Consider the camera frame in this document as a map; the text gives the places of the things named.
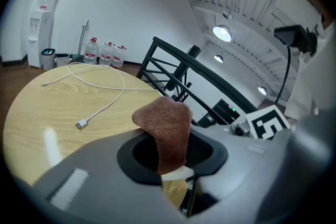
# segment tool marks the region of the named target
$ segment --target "wooden table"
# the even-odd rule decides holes
[[[82,69],[71,66],[71,70]],[[127,88],[151,89],[145,82],[120,71]],[[118,90],[88,86],[74,77],[42,87],[67,74],[67,67],[45,72],[31,81],[16,97],[4,127],[4,155],[13,175],[32,185],[51,168],[45,134],[54,132],[61,159],[94,140],[137,129],[131,115],[160,96],[155,91],[125,91],[107,110],[101,112],[82,130],[75,124],[88,118],[111,102]],[[104,87],[122,88],[116,72],[104,67],[79,72],[87,82]]]

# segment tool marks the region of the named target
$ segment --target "usb connector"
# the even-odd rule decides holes
[[[76,127],[78,129],[83,129],[86,125],[88,125],[88,122],[86,120],[81,120],[76,123]]]

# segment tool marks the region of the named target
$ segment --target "trash bin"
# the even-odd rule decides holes
[[[41,52],[43,69],[48,71],[55,66],[55,50],[45,49]]]
[[[56,54],[57,67],[67,66],[68,64],[70,64],[69,54]]]

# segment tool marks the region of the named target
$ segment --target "white cable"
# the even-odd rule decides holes
[[[82,81],[83,83],[85,83],[86,85],[89,85],[89,86],[92,86],[92,87],[96,87],[96,88],[101,88],[101,89],[108,89],[108,90],[121,90],[121,93],[112,101],[110,102],[109,104],[107,104],[106,106],[104,106],[102,109],[98,110],[96,113],[94,113],[93,115],[89,116],[86,120],[81,120],[79,121],[76,126],[81,129],[81,128],[84,128],[88,121],[90,121],[93,117],[97,116],[100,112],[104,111],[105,109],[109,108],[112,104],[114,104],[116,102],[116,100],[121,97],[121,95],[124,93],[125,90],[131,90],[131,91],[156,91],[154,89],[141,89],[141,88],[126,88],[125,87],[125,81],[124,81],[124,78],[122,77],[122,75],[120,74],[120,72],[117,70],[117,69],[114,69],[110,66],[106,66],[106,65],[90,65],[88,67],[85,67],[85,68],[82,68],[82,69],[79,69],[79,70],[76,70],[76,71],[70,71],[70,66],[71,65],[87,65],[85,63],[80,63],[80,62],[73,62],[73,63],[70,63],[68,65],[68,72],[69,74],[57,79],[57,80],[54,80],[54,81],[51,81],[51,82],[43,82],[41,85],[42,86],[47,86],[47,85],[50,85],[50,84],[53,84],[55,82],[58,82],[62,79],[65,79],[69,76],[73,76],[75,77],[76,79]],[[81,79],[80,77],[76,76],[75,73],[78,73],[79,71],[83,71],[83,70],[86,70],[86,69],[89,69],[89,68],[96,68],[96,67],[105,67],[105,68],[110,68],[112,69],[113,71],[115,71],[121,78],[122,80],[122,83],[123,83],[123,87],[122,88],[111,88],[111,87],[104,87],[104,86],[98,86],[98,85],[94,85],[92,83],[88,83],[86,81],[84,81],[83,79]]]

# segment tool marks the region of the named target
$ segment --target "brown cloth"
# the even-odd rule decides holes
[[[187,105],[170,97],[160,97],[134,112],[133,122],[155,139],[158,174],[167,174],[186,163],[192,116]]]

